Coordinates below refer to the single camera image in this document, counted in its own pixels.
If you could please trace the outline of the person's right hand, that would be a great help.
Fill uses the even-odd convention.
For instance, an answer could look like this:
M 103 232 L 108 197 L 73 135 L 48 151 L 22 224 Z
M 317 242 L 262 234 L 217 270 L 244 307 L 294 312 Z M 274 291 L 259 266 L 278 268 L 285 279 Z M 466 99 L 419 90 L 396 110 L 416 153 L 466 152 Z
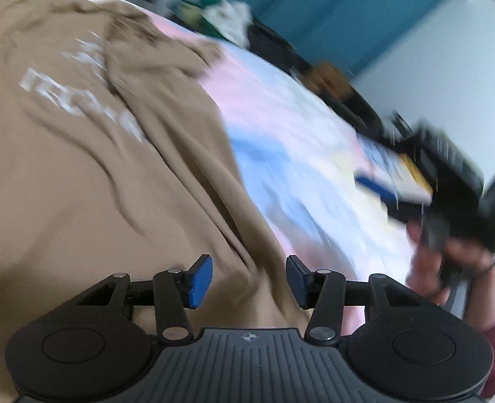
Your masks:
M 449 238 L 442 251 L 421 242 L 421 225 L 407 224 L 409 238 L 416 244 L 407 285 L 418 294 L 441 305 L 450 289 L 442 286 L 442 271 L 455 269 L 470 279 L 464 320 L 477 328 L 495 324 L 495 263 L 493 254 L 476 240 Z

